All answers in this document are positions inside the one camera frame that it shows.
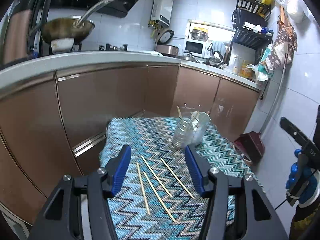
white countertop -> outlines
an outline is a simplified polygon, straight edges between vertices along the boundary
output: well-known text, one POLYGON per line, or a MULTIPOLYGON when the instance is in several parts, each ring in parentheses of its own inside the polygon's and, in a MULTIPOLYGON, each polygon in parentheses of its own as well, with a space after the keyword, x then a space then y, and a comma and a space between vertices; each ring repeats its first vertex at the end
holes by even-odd
POLYGON ((114 62, 164 62, 183 64, 194 69, 205 70, 217 75, 226 76, 239 83, 246 84, 247 86, 251 86, 258 90, 260 89, 256 83, 249 81, 246 78, 234 75, 215 67, 207 66, 205 64, 181 60, 173 57, 121 51, 82 51, 28 60, 0 71, 0 89, 16 82, 55 70, 90 64, 114 62))

dustpan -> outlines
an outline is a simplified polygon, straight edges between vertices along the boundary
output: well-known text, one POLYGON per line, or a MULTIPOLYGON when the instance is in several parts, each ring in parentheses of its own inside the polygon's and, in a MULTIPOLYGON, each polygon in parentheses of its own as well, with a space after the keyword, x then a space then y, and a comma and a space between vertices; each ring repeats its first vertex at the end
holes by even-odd
POLYGON ((277 90, 275 100, 272 103, 272 106, 270 108, 268 116, 265 119, 259 133, 254 132, 254 131, 249 132, 249 133, 242 133, 234 141, 235 147, 237 149, 239 149, 239 151, 242 152, 244 155, 246 155, 252 161, 252 164, 257 164, 260 161, 260 159, 262 158, 264 151, 265 151, 263 141, 261 140, 261 135, 265 131, 267 124, 269 123, 269 121, 273 115, 273 112, 276 108, 276 104, 279 99, 280 91, 282 88, 282 83, 284 80, 284 74, 285 74, 286 63, 287 63, 287 56, 288 56, 288 54, 285 54, 282 76, 281 76, 281 80, 279 83, 279 87, 277 90))

wooden chopstick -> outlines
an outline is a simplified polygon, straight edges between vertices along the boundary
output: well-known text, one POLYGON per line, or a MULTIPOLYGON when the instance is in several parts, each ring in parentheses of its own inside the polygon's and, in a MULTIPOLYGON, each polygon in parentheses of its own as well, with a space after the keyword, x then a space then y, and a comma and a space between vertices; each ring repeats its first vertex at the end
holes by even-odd
POLYGON ((170 196, 173 197, 171 195, 171 193, 169 192, 169 190, 165 187, 165 185, 163 185, 163 183, 161 182, 161 180, 159 180, 158 176, 154 173, 153 169, 150 167, 150 165, 147 163, 146 159, 140 155, 142 160, 144 161, 144 163, 147 165, 147 167, 149 168, 149 170, 151 171, 151 173, 153 174, 153 176, 155 176, 156 180, 160 183, 161 187, 165 190, 165 192, 170 196))
POLYGON ((169 217, 172 219, 173 222, 175 222, 176 220, 174 219, 174 217, 171 215, 169 209, 167 209, 167 207, 165 206, 164 202, 162 201, 162 199, 160 198, 159 194, 157 193, 155 187, 152 185, 150 179, 148 178, 147 174, 145 172, 143 172, 144 176, 146 177, 150 187, 152 188, 153 192, 156 194, 159 202, 161 203, 161 205, 163 206, 164 210, 167 212, 167 214, 169 215, 169 217))
POLYGON ((183 120, 183 118, 182 118, 182 114, 181 114, 181 111, 180 111, 179 106, 177 106, 177 109, 178 109, 178 114, 179 114, 180 119, 182 119, 182 120, 183 120))
POLYGON ((183 185, 181 180, 177 177, 177 175, 173 172, 173 170, 169 167, 169 165, 164 161, 164 159, 160 158, 160 160, 163 162, 163 164, 168 168, 168 170, 171 172, 171 174, 176 178, 176 180, 179 182, 179 184, 183 187, 183 189, 189 194, 191 198, 195 198, 191 192, 183 185))
POLYGON ((141 172, 140 172, 139 163, 137 163, 137 169, 138 169, 138 175, 139 175, 139 180, 140 180, 140 185, 141 185, 141 191, 142 191, 142 195, 143 195, 143 199, 144 199, 144 204, 145 204, 145 206, 146 206, 148 215, 150 215, 150 209, 149 209, 148 201, 147 201, 147 198, 146 198, 146 193, 144 192, 144 186, 143 186, 143 181, 142 181, 142 177, 141 177, 141 172))

wok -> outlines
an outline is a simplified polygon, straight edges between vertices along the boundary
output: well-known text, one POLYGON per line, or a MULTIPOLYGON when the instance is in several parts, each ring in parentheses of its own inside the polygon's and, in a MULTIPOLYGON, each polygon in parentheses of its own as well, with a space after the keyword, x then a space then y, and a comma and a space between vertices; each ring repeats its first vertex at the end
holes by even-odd
POLYGON ((74 38, 75 43, 83 41, 90 32, 94 29, 93 21, 88 17, 104 7, 105 5, 113 2, 114 0, 102 0, 92 6, 86 13, 81 16, 70 16, 65 18, 57 18, 51 20, 41 27, 41 37, 44 42, 49 43, 53 40, 63 38, 74 38))

patterned rug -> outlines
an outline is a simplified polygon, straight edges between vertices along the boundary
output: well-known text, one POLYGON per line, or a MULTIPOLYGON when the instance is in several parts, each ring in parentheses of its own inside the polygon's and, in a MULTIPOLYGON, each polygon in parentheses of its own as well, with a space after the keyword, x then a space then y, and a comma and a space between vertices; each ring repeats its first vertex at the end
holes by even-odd
MULTIPOLYGON (((100 152, 100 164, 105 166, 110 158, 118 155, 124 144, 132 149, 131 162, 121 191, 108 200, 113 223, 119 239, 197 239, 207 208, 207 199, 194 191, 192 180, 184 159, 184 149, 172 145, 176 118, 114 118, 108 125, 107 141, 100 152), (154 172, 167 187, 169 197, 153 177, 140 155, 143 155, 154 172), (172 174, 161 162, 162 157, 178 178, 195 197, 190 198, 172 174), (145 171, 158 194, 175 218, 172 222, 159 203, 147 180, 142 174, 151 215, 147 214, 138 178, 137 165, 145 171)), ((225 174, 242 177, 251 172, 240 159, 227 139, 223 138, 214 125, 207 129, 202 143, 196 148, 213 167, 225 174)), ((227 225, 234 219, 234 197, 229 196, 227 225)))

